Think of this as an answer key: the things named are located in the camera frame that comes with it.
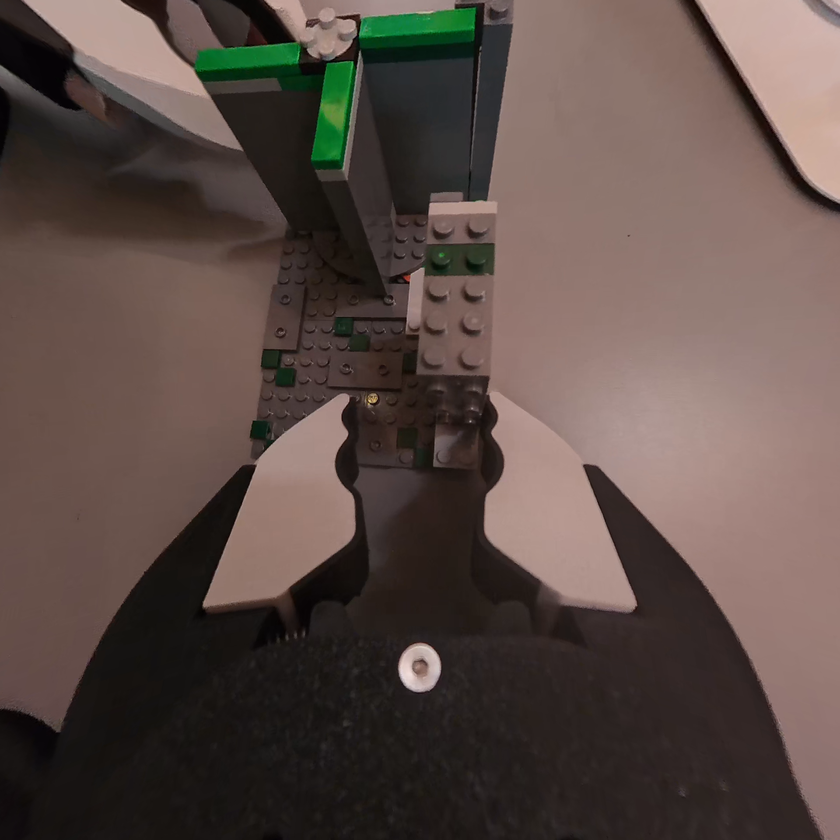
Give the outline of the grey desk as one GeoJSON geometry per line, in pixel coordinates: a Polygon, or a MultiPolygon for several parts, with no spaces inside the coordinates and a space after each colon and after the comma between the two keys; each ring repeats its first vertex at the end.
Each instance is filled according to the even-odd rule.
{"type": "MultiPolygon", "coordinates": [[[[717,597],[790,728],[838,671],[838,212],[681,2],[518,4],[493,171],[493,384],[717,597]]],[[[105,174],[6,73],[2,705],[53,725],[111,616],[245,461],[274,232],[105,174]]]]}

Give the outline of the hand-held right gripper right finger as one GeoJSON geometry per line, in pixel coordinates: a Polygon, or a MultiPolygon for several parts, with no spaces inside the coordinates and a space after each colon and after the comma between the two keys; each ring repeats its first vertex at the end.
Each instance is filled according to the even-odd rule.
{"type": "Polygon", "coordinates": [[[619,614],[637,599],[582,459],[561,436],[500,392],[480,428],[472,579],[494,603],[542,603],[619,614]]]}

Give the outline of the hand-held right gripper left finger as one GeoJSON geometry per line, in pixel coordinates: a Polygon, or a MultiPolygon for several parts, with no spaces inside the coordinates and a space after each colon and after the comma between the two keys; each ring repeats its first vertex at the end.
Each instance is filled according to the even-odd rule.
{"type": "Polygon", "coordinates": [[[310,614],[349,604],[370,563],[348,395],[335,396],[258,457],[204,598],[207,613],[269,606],[310,614]]]}

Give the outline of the green topped toy brick door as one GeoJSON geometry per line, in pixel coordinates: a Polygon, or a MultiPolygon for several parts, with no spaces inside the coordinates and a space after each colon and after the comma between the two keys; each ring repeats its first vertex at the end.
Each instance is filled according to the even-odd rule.
{"type": "Polygon", "coordinates": [[[397,222],[434,193],[468,192],[476,16],[326,7],[286,41],[197,54],[199,80],[289,229],[374,296],[411,270],[397,222]]]}

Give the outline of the grey toy brick model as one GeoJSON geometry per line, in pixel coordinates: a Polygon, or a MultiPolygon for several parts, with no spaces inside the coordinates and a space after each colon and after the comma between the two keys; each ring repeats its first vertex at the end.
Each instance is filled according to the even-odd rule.
{"type": "Polygon", "coordinates": [[[498,216],[488,197],[513,2],[458,7],[474,7],[478,24],[468,192],[436,192],[423,214],[397,222],[397,244],[413,247],[411,270],[390,280],[383,297],[338,272],[339,260],[326,261],[309,234],[288,228],[260,356],[254,458],[345,394],[356,408],[361,464],[479,466],[498,216]]]}

